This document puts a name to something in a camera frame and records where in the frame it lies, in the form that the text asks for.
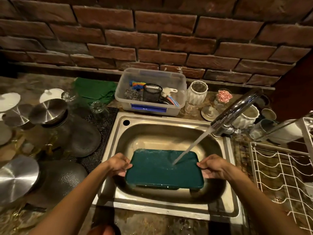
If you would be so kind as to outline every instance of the brick wall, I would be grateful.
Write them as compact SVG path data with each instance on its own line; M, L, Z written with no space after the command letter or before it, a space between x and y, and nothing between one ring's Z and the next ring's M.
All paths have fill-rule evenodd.
M0 46L10 61L272 86L311 50L312 8L313 0L0 0Z

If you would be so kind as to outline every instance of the forearm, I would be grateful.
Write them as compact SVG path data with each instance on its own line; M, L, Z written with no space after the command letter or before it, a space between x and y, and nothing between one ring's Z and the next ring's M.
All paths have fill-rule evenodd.
M235 166L228 166L226 174L227 180L260 234L306 234L284 214L279 205L263 194L242 171Z
M29 235L76 235L109 170L101 163Z

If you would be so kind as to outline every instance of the container handle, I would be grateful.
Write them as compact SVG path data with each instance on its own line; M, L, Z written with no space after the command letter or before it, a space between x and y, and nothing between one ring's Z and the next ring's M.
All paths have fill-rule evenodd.
M144 105L136 105L136 104L131 104L131 108L133 110L145 110L145 111L154 111L154 112L161 112L161 113L166 113L166 110L167 110L167 108L164 108L164 107L144 106Z

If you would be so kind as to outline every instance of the white lid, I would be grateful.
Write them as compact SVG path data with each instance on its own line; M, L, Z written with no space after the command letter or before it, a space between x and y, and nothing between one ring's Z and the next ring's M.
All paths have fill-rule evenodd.
M45 90L45 92L41 95L39 102L42 103L51 99L61 99L63 92L64 91L59 88L52 88L50 90Z
M15 92L0 95L0 112L5 112L17 106L20 102L21 96Z

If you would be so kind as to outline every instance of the faucet spout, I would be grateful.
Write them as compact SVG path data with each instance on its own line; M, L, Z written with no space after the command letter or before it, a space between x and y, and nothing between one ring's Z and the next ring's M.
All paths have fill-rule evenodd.
M217 116L217 118L211 123L211 127L215 130L214 135L217 137L221 136L223 129L228 129L231 123L261 95L263 95L263 90L261 88L253 88L224 110L223 113Z

